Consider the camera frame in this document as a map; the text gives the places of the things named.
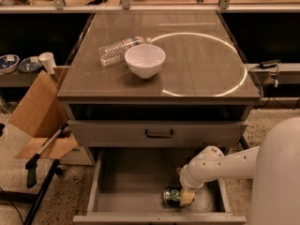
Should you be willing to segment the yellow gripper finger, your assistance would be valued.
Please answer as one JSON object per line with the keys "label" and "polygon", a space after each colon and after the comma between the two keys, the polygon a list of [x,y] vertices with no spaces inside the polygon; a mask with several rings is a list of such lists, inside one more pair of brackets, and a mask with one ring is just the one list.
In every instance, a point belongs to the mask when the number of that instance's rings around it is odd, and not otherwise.
{"label": "yellow gripper finger", "polygon": [[181,189],[180,191],[180,205],[181,206],[188,206],[190,205],[195,198],[194,192],[189,192],[185,189]]}

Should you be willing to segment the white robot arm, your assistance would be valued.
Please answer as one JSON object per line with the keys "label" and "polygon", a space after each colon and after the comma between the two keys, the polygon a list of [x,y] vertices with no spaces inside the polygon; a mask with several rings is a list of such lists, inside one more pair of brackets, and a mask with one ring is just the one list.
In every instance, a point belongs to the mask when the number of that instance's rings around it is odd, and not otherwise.
{"label": "white robot arm", "polygon": [[223,178],[252,179],[259,146],[225,156],[213,145],[205,147],[179,172],[180,205],[190,205],[195,193],[207,182]]}

